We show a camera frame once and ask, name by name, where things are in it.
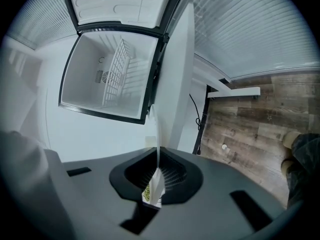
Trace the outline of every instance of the black cable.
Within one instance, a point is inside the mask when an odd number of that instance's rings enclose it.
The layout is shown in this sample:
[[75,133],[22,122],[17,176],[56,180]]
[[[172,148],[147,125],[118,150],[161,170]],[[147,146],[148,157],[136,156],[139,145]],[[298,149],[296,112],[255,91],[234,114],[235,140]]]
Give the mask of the black cable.
[[[192,98],[191,94],[189,94],[194,106],[195,106],[195,110],[196,110],[196,113],[198,115],[198,118],[195,119],[195,123],[198,125],[198,131],[201,130],[201,120],[200,120],[200,116],[199,116],[199,112],[198,112],[198,108],[197,108],[197,105],[194,101],[194,99]],[[201,139],[202,139],[202,132],[200,132],[200,143],[199,143],[199,148],[198,148],[198,151],[196,152],[197,155],[200,155],[201,154],[201,150],[200,150],[200,145],[201,145]]]

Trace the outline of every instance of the wooden floor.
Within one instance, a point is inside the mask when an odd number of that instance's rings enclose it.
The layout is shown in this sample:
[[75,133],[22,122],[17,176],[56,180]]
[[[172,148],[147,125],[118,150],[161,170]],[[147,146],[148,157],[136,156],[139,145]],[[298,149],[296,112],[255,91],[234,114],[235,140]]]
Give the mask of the wooden floor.
[[282,139],[292,130],[320,133],[320,73],[275,74],[228,86],[258,86],[261,96],[211,99],[201,156],[238,169],[286,207],[289,189],[280,165],[290,150]]

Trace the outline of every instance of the beige shoe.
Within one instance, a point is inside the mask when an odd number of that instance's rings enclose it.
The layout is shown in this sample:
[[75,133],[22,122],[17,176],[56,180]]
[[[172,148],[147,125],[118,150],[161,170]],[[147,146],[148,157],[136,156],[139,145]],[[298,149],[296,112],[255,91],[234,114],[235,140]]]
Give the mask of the beige shoe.
[[281,164],[281,173],[286,178],[287,177],[287,170],[290,166],[292,166],[295,163],[294,158],[288,158],[284,159]]
[[292,143],[294,143],[295,139],[301,134],[301,132],[298,131],[290,131],[288,132],[282,140],[282,144],[288,148],[291,149]]

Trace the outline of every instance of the ribbed translucent panel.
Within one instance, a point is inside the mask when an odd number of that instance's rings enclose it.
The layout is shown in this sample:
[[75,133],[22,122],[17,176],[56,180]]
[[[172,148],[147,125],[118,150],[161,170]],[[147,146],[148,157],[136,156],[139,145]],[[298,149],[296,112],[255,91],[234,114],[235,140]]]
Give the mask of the ribbed translucent panel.
[[36,49],[76,35],[65,0],[28,0],[14,18],[7,34]]
[[194,4],[195,53],[230,78],[320,66],[320,52],[291,0],[182,0],[169,31]]

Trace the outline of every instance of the camouflage pants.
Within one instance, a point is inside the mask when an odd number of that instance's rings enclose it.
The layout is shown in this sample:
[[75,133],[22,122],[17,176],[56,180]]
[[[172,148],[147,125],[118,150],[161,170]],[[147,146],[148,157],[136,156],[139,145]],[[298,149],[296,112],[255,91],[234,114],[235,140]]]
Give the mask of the camouflage pants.
[[320,134],[300,134],[291,146],[295,162],[286,172],[288,207],[306,197],[307,188],[320,169]]

